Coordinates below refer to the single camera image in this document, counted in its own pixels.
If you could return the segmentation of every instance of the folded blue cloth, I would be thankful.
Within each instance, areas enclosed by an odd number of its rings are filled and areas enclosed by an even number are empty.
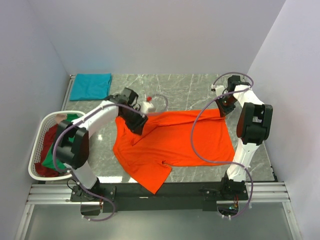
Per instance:
[[[70,101],[102,100],[109,95],[111,73],[77,74],[70,93]]]

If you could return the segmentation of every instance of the gray floor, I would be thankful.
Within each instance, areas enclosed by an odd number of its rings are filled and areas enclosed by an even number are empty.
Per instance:
[[[26,240],[292,240],[282,203],[253,203],[232,219],[201,210],[124,211],[103,222],[78,205],[36,205]]]
[[[124,87],[129,87],[139,94],[140,101],[146,96],[163,94],[169,101],[169,111],[202,109],[216,95],[210,91],[210,86],[216,79],[216,74],[113,74],[110,94],[120,93]],[[89,112],[101,101],[66,101],[64,110]],[[158,109],[163,108],[163,99],[154,99]],[[217,108],[214,103],[209,108]],[[236,127],[241,113],[240,105],[226,117],[232,145],[237,147]],[[89,164],[102,183],[135,182],[118,163],[112,151],[116,140],[117,128],[110,122],[90,139]],[[201,182],[220,181],[228,166],[196,166],[173,167],[166,182]],[[256,151],[250,173],[254,181],[274,181],[273,170],[265,145]]]

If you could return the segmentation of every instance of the white laundry basket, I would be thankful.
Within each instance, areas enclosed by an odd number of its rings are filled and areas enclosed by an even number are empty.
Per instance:
[[[40,162],[41,151],[44,148],[45,134],[51,127],[53,127],[54,125],[57,124],[56,120],[55,120],[55,117],[57,114],[77,114],[79,117],[85,115],[85,113],[82,111],[72,111],[72,110],[70,110],[70,111],[56,111],[56,112],[50,113],[41,121],[41,124],[38,129],[38,133],[36,135],[35,142],[33,145],[32,153],[31,153],[31,157],[30,157],[30,162],[29,162],[29,167],[28,167],[28,171],[29,171],[30,176],[35,180],[57,181],[57,180],[68,179],[71,177],[71,174],[66,174],[63,176],[55,176],[55,177],[40,176],[37,173],[36,168],[35,168],[35,163]]]

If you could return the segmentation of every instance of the orange cloth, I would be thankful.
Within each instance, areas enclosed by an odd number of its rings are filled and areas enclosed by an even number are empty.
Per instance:
[[[168,177],[170,166],[217,165],[201,160],[192,150],[190,133],[199,112],[167,111],[149,116],[141,136],[133,134],[117,117],[114,155],[123,169],[153,194]],[[198,153],[208,160],[233,160],[234,148],[218,109],[204,111],[195,125],[193,141]]]

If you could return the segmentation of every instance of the white wall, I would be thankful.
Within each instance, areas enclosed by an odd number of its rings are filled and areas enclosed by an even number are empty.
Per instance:
[[[29,0],[70,74],[247,72],[285,0]]]
[[[0,3],[0,239],[13,239],[41,119],[62,105],[67,73],[26,0]]]
[[[286,0],[248,73],[274,107],[266,146],[306,240],[320,233],[319,9],[318,0]]]

